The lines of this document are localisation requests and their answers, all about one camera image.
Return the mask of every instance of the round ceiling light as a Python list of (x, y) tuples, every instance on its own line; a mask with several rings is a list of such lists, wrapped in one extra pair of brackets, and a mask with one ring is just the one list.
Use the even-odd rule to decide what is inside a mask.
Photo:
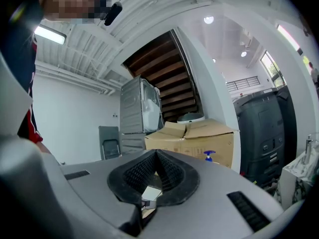
[(212, 24), (213, 21), (214, 21), (214, 17), (213, 17), (213, 16), (211, 16), (211, 17), (205, 17), (205, 18), (204, 18), (204, 21), (205, 21), (206, 24)]

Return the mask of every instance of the black vent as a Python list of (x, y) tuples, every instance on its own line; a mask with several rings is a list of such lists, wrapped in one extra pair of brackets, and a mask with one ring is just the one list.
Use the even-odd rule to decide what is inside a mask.
[(89, 175), (90, 173), (86, 170), (84, 171), (79, 171), (79, 172), (75, 172), (75, 173), (69, 173), (69, 174), (65, 174), (64, 177), (67, 180), (72, 180), (72, 179), (76, 179), (85, 175)]
[(259, 231), (270, 223), (242, 192), (232, 192), (227, 194), (227, 196), (254, 232)]

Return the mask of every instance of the window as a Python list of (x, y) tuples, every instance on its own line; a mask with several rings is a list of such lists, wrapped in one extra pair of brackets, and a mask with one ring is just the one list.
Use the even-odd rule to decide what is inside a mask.
[(280, 72), (278, 65), (268, 51), (266, 51), (264, 56), (261, 58), (261, 62), (266, 67), (275, 87), (286, 84), (283, 74)]

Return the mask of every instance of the cardboard box flap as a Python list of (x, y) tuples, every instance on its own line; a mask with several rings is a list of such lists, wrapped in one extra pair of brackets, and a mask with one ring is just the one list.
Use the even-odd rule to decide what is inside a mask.
[(221, 135), (236, 131), (214, 119), (193, 122), (187, 125), (187, 131), (184, 138), (197, 138)]
[(165, 126), (152, 134), (146, 136), (147, 139), (180, 139), (185, 133), (185, 124), (177, 124), (172, 122), (165, 122)]

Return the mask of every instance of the railing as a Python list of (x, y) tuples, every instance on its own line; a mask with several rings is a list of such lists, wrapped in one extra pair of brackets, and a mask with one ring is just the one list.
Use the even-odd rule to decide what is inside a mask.
[(235, 91), (235, 90), (241, 90), (245, 88), (249, 88), (252, 86), (260, 85), (260, 82), (258, 80), (258, 77), (250, 77), (234, 82), (227, 82), (227, 88), (229, 92)]

